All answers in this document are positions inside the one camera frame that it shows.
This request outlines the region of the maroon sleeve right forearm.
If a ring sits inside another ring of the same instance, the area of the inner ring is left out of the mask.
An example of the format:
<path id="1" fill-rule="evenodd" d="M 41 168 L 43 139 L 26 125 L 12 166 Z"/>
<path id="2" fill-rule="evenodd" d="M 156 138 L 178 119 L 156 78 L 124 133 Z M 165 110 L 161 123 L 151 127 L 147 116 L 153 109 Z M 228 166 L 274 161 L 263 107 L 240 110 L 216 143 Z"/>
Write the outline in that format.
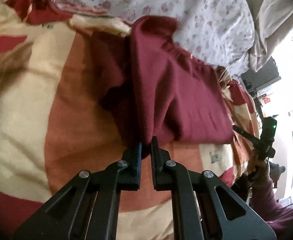
<path id="1" fill-rule="evenodd" d="M 251 208 L 273 229 L 277 239 L 293 226 L 293 207 L 283 207 L 276 201 L 271 178 L 252 187 Z"/>

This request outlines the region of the person's right hand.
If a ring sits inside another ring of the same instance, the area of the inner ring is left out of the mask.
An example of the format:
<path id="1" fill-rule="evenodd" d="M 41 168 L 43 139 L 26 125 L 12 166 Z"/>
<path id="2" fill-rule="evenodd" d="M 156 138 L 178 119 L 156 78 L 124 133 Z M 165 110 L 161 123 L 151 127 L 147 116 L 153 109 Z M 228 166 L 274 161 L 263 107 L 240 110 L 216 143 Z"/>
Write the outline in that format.
<path id="1" fill-rule="evenodd" d="M 252 156 L 247 166 L 248 181 L 251 187 L 260 187 L 267 184 L 270 179 L 270 166 L 266 160 Z"/>

